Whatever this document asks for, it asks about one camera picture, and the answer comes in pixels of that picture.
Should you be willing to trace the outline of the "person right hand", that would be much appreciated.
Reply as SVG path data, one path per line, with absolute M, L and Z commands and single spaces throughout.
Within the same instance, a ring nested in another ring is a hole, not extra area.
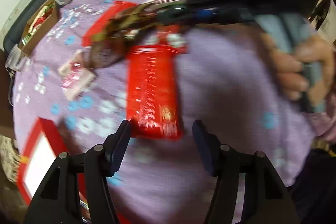
M 313 35 L 297 46 L 292 54 L 280 51 L 272 38 L 262 33 L 261 41 L 268 53 L 280 91 L 291 101 L 306 92 L 311 104 L 319 104 L 331 91 L 335 77 L 335 48 L 318 35 Z M 305 63 L 322 65 L 322 76 L 313 85 L 303 76 Z

